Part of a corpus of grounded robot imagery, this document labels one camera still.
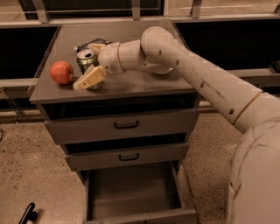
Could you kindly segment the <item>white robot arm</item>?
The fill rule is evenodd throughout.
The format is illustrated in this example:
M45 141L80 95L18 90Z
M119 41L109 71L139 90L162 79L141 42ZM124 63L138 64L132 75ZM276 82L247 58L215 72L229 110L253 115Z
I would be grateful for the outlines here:
M91 48L99 64L74 83L77 90L128 70L177 71L242 133L231 167L227 224L280 224L280 99L189 51L162 27L148 28L137 41Z

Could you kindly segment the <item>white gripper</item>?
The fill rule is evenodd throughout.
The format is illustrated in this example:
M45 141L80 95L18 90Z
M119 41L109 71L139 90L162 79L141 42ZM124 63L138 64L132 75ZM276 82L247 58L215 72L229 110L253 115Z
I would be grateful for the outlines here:
M107 74L117 75L123 74L121 62L119 60L120 42L108 45L91 43L88 48L98 54L98 62L101 66L91 65L86 72L73 84L74 90L85 90L102 82Z

